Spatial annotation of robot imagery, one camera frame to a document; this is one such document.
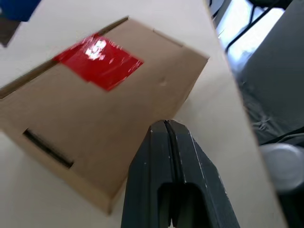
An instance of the red tape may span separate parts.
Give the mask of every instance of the red tape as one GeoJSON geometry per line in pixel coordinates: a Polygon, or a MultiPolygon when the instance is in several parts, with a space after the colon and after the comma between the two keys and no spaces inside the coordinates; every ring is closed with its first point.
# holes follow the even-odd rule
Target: red tape
{"type": "Polygon", "coordinates": [[[54,60],[107,91],[115,88],[143,64],[143,61],[98,34],[71,46],[54,60]]]}

